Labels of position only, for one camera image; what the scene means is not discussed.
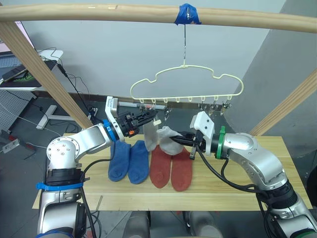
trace wooden rod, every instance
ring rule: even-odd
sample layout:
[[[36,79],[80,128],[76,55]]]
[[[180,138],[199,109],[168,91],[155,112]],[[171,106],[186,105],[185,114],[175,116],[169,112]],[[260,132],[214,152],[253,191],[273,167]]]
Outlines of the wooden rod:
[[[102,20],[174,23],[179,6],[132,4],[31,4],[0,7],[0,21]],[[317,33],[317,18],[281,13],[197,8],[203,25]]]
[[[283,102],[270,112],[251,131],[251,135],[263,135],[317,90],[315,69]]]
[[[39,81],[49,94],[82,127],[88,128],[92,123],[55,78],[17,25],[12,22],[0,22],[0,38],[22,62],[28,71]]]

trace blue strap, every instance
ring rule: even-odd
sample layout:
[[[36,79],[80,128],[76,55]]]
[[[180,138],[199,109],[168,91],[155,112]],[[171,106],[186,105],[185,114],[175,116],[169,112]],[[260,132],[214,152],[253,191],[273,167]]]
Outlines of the blue strap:
[[[50,234],[64,234],[70,238],[74,238],[74,236],[72,234],[69,234],[69,233],[66,233],[66,232],[60,232],[60,231],[50,231],[50,232],[46,232],[46,233],[43,233],[43,234],[38,234],[36,235],[35,238],[40,238],[40,237],[45,237],[47,235],[50,235]]]
[[[105,119],[105,120],[104,120],[104,127],[107,129],[107,131],[108,131],[108,133],[109,133],[109,135],[110,135],[111,140],[112,140],[113,142],[115,142],[116,139],[115,139],[115,136],[114,136],[114,134],[113,134],[113,131],[111,130],[110,125],[111,125],[110,122]]]
[[[192,22],[199,25],[201,24],[201,22],[199,21],[196,8],[188,3],[179,6],[179,13],[174,23],[178,25],[191,24]]]
[[[80,188],[84,185],[83,182],[80,183],[75,183],[75,184],[71,184],[71,185],[64,185],[64,186],[48,186],[45,185],[42,182],[38,182],[36,184],[36,188],[37,189],[43,189],[46,191],[61,191],[61,190],[69,190],[69,189],[74,189],[74,188]]]

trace clothes hanger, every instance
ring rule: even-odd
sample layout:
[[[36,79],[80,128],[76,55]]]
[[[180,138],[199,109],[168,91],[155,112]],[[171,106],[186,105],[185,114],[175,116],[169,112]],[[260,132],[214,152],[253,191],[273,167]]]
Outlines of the clothes hanger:
[[[158,97],[158,98],[137,98],[137,97],[134,97],[133,94],[132,94],[132,91],[133,91],[133,88],[144,82],[144,81],[147,81],[149,83],[155,83],[157,80],[158,80],[158,76],[162,73],[165,73],[165,72],[168,72],[168,71],[171,71],[171,70],[177,70],[177,69],[186,69],[186,68],[201,68],[201,69],[205,69],[205,70],[208,70],[211,72],[211,76],[212,78],[214,79],[221,79],[223,76],[228,76],[228,77],[231,77],[231,78],[234,78],[236,80],[239,81],[239,83],[241,84],[241,90],[240,92],[238,93],[235,93],[235,94],[220,94],[220,95],[200,95],[200,96],[182,96],[182,97]],[[200,65],[191,65],[191,64],[186,64],[186,24],[184,24],[184,61],[183,61],[183,64],[181,66],[178,66],[178,67],[172,67],[172,68],[167,68],[167,69],[164,69],[160,72],[157,72],[155,74],[155,79],[153,81],[150,81],[148,78],[144,78],[142,80],[139,80],[137,82],[135,82],[134,84],[132,84],[131,88],[130,88],[130,95],[133,99],[135,100],[139,100],[140,103],[144,103],[144,100],[151,100],[153,103],[156,102],[156,100],[164,100],[165,103],[168,102],[169,99],[174,99],[176,102],[180,102],[181,99],[184,99],[184,98],[187,98],[189,102],[193,101],[193,98],[200,98],[202,100],[202,102],[204,102],[206,100],[206,98],[208,97],[214,97],[214,100],[217,101],[219,97],[227,97],[228,100],[231,100],[233,96],[238,96],[240,95],[242,92],[243,92],[243,89],[244,89],[244,84],[242,82],[242,80],[240,78],[238,78],[237,76],[234,76],[234,75],[231,75],[231,74],[227,74],[227,73],[223,73],[221,76],[217,77],[214,75],[214,70],[212,68],[208,68],[208,67],[205,67],[205,66],[200,66]]]

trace wooden tabletop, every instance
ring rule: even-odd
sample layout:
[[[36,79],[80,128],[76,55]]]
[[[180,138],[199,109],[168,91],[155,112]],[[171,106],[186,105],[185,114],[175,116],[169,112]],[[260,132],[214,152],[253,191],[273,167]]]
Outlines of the wooden tabletop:
[[[143,140],[143,135],[126,138],[126,142],[133,145],[137,140]],[[308,208],[310,201],[303,187],[301,179],[286,149],[282,137],[259,136],[259,144],[274,153],[282,162],[286,174],[296,192],[303,198]],[[82,169],[98,159],[109,159],[110,149],[106,148],[93,155],[86,155],[81,160]],[[223,160],[207,156],[207,160],[220,172]],[[193,179],[190,187],[184,192],[176,192],[171,182],[163,188],[156,188],[148,177],[141,184],[131,184],[128,176],[119,182],[111,182],[108,179],[109,162],[100,162],[93,165],[86,177],[84,190],[91,210],[104,211],[258,211],[259,206],[253,193],[242,192],[231,188],[220,181],[204,164],[199,154],[196,153],[193,161]],[[251,183],[240,165],[230,161],[226,171],[226,177],[237,184]],[[39,207],[39,195],[33,208]]]

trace sock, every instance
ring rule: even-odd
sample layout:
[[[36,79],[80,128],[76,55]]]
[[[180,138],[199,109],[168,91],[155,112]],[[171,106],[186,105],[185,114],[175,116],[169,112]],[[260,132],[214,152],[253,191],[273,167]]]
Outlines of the sock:
[[[189,159],[189,155],[190,153],[184,148],[181,153],[172,156],[171,182],[178,192],[186,190],[192,182],[193,161]]]
[[[149,175],[149,153],[143,140],[138,140],[131,147],[128,174],[133,184],[142,183]]]
[[[129,168],[131,145],[117,140],[115,146],[111,146],[111,156],[113,160],[109,163],[108,178],[117,182],[125,177]]]
[[[158,130],[159,146],[165,153],[169,155],[177,155],[182,152],[184,146],[176,143],[171,136],[181,135],[177,131],[172,130],[168,126],[163,126],[162,129]]]
[[[162,188],[167,185],[170,176],[171,159],[172,157],[164,153],[159,146],[152,151],[150,179],[155,187]]]
[[[158,126],[153,125],[153,121],[143,125],[143,134],[145,146],[150,152],[155,149],[158,144]]]

